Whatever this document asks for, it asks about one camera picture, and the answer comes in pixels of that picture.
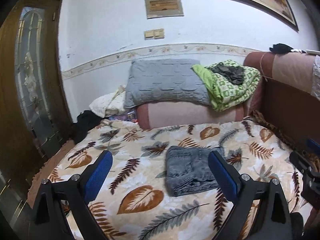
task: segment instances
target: blue gripper pad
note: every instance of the blue gripper pad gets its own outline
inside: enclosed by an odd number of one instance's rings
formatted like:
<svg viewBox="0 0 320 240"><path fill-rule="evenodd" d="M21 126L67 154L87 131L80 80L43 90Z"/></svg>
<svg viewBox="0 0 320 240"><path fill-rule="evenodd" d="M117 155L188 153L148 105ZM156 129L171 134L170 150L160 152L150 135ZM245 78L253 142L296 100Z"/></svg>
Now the blue gripper pad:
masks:
<svg viewBox="0 0 320 240"><path fill-rule="evenodd" d="M212 151L209 153L208 157L208 165L209 168L217 180L217 183L219 184L219 187L223 194L225 195L226 199L228 201L231 201L233 204L236 204L238 201L238 192L240 189L238 189L237 184L234 182L232 177L230 176L229 172L226 170L224 165L228 165L226 161L219 155Z"/></svg>
<svg viewBox="0 0 320 240"><path fill-rule="evenodd" d="M318 156L320 156L320 145L317 144L314 140L308 139L307 146L315 152Z"/></svg>
<svg viewBox="0 0 320 240"><path fill-rule="evenodd" d="M84 187L84 202L88 205L90 201L94 201L106 179L111 166L113 158L111 152L107 152L99 162L96 169L88 179Z"/></svg>

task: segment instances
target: metal screw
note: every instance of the metal screw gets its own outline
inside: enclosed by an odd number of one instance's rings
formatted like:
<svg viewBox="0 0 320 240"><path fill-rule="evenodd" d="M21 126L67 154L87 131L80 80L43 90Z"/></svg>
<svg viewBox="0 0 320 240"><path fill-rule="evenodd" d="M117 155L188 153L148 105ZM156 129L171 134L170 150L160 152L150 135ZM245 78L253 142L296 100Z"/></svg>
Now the metal screw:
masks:
<svg viewBox="0 0 320 240"><path fill-rule="evenodd" d="M278 184L279 184L279 180L277 180L277 179L272 179L272 183L275 184L275 185L278 185Z"/></svg>
<svg viewBox="0 0 320 240"><path fill-rule="evenodd" d="M250 179L250 176L248 174L242 174L241 178L245 181L248 181Z"/></svg>
<svg viewBox="0 0 320 240"><path fill-rule="evenodd" d="M41 179L41 184L47 184L49 182L49 180L48 179Z"/></svg>
<svg viewBox="0 0 320 240"><path fill-rule="evenodd" d="M77 181L78 179L80 179L80 175L79 174L73 174L71 176L71 179L74 180L74 181Z"/></svg>

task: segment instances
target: bed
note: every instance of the bed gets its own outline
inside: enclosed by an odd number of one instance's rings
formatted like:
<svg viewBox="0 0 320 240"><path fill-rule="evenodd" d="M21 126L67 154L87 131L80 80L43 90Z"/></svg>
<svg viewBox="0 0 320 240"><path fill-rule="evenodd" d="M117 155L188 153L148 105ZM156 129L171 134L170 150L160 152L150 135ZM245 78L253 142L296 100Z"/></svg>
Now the bed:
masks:
<svg viewBox="0 0 320 240"><path fill-rule="evenodd" d="M95 201L88 207L109 239L212 239L232 208L217 189L171 197L165 187L165 155L172 146L223 146L224 157L254 180L279 179L289 211L304 204L302 176L289 162L291 150L252 119L224 124L177 125L143 130L125 121L90 130L52 171L51 182L81 174L103 150L113 165ZM254 202L239 239L248 234L257 210ZM67 220L75 239L83 239L72 213Z"/></svg>

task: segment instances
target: light switch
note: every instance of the light switch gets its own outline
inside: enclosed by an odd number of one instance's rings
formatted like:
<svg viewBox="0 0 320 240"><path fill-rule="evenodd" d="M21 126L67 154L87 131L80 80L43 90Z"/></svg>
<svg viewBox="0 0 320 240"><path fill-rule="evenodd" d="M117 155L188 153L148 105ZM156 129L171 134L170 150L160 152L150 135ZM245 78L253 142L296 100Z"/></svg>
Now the light switch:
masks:
<svg viewBox="0 0 320 240"><path fill-rule="evenodd" d="M152 30L152 31L145 31L145 32L144 32L144 38L145 38L145 39L147 39L147 38L151 39L151 38L153 38L154 36L155 36L155 33L154 33L153 30Z"/></svg>
<svg viewBox="0 0 320 240"><path fill-rule="evenodd" d="M150 30L150 31L144 32L145 40L163 39L163 38L164 38L164 29Z"/></svg>

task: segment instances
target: sofa backrest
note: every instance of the sofa backrest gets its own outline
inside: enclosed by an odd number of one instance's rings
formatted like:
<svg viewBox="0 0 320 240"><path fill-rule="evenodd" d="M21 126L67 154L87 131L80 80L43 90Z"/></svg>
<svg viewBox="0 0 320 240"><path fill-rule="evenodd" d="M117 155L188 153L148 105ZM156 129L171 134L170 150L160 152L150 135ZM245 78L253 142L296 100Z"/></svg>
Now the sofa backrest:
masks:
<svg viewBox="0 0 320 240"><path fill-rule="evenodd" d="M261 113L298 146L307 139L320 143L320 101L311 95L315 56L252 52L245 66L260 70L264 82Z"/></svg>

